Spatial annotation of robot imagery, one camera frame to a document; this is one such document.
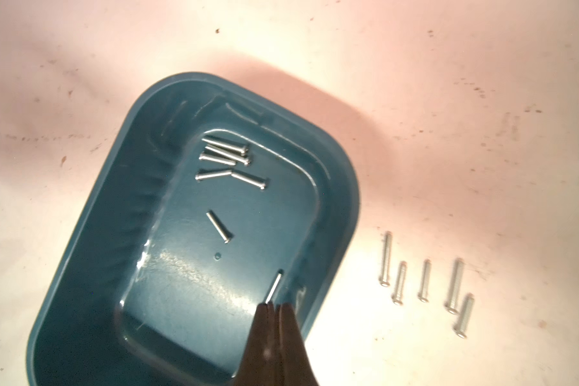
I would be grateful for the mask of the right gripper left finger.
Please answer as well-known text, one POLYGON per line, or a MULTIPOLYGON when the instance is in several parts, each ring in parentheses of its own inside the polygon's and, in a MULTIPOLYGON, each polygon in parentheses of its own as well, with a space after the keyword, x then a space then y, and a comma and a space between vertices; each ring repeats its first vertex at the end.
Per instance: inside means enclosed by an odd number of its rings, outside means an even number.
POLYGON ((276 384, 276 314, 272 303, 257 306, 234 385, 276 384))

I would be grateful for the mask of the silver screw four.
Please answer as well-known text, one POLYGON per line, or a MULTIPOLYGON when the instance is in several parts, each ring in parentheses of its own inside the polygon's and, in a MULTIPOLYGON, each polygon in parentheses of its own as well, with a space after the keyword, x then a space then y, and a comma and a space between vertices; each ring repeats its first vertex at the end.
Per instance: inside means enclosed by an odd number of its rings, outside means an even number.
POLYGON ((397 306, 403 305, 403 293, 406 274, 407 274, 407 262, 401 262, 398 267, 397 279, 394 291, 392 293, 392 302, 397 306))

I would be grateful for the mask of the silver screw three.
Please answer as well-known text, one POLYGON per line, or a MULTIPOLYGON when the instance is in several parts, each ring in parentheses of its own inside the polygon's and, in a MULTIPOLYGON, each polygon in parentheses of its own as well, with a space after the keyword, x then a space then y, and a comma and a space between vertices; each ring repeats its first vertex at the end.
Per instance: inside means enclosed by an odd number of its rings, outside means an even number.
POLYGON ((457 258, 455 260, 450 280, 450 287, 445 302, 446 310, 452 315, 456 315, 458 313, 458 298, 463 280, 464 267, 465 263, 463 259, 457 258))

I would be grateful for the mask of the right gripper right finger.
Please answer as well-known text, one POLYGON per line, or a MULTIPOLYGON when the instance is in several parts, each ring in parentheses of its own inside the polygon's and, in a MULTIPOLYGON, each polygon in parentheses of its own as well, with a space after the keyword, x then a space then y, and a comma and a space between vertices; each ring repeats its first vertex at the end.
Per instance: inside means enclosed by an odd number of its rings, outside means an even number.
POLYGON ((290 303, 276 309, 276 324, 276 385, 318 385, 290 303))

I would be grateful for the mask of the silver screw six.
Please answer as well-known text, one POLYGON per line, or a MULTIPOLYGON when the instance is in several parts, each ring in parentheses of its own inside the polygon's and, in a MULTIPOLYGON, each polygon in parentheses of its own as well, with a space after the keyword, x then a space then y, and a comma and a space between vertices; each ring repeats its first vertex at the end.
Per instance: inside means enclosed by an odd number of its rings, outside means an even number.
POLYGON ((273 278, 273 281, 272 281, 272 284, 271 284, 271 286, 270 286, 270 289, 269 289, 269 291, 268 291, 268 293, 267 293, 267 296, 265 297, 265 303, 270 303, 270 302, 272 301, 273 296, 275 295, 275 293, 276 293, 276 291, 277 291, 277 289, 278 289, 279 283, 280 283, 283 275, 284 275, 284 271, 283 271, 283 270, 278 270, 278 272, 276 273, 275 277, 273 278))

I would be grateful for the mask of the silver screw one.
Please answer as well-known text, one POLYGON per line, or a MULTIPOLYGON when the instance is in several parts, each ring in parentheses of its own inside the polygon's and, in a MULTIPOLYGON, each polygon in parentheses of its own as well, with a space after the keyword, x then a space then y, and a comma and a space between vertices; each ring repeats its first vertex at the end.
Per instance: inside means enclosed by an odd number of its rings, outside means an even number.
POLYGON ((390 265, 391 265, 391 253, 392 253, 392 233, 387 232, 384 235, 384 247, 382 252, 381 260, 381 273, 379 276, 379 283, 383 287, 390 286, 390 265))

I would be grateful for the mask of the silver screw five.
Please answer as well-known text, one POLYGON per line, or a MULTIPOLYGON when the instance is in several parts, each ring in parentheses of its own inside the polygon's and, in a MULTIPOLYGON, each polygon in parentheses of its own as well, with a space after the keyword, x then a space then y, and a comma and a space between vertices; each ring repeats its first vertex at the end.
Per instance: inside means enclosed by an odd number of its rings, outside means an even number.
POLYGON ((468 294, 464 298, 463 307, 459 313, 457 323, 454 326, 455 334, 462 338, 467 338, 467 329, 471 318, 471 313, 474 307, 474 295, 468 294))

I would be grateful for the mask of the silver screw two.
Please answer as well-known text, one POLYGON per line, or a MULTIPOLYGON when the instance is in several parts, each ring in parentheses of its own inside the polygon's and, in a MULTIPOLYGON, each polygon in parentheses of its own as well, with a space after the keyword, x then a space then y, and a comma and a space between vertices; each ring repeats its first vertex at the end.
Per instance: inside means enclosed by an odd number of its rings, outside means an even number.
POLYGON ((430 273, 432 269, 432 262, 429 259, 426 259, 423 263, 422 275, 421 275, 421 283, 418 292, 418 299, 421 302, 429 302, 429 280, 430 280, 430 273))

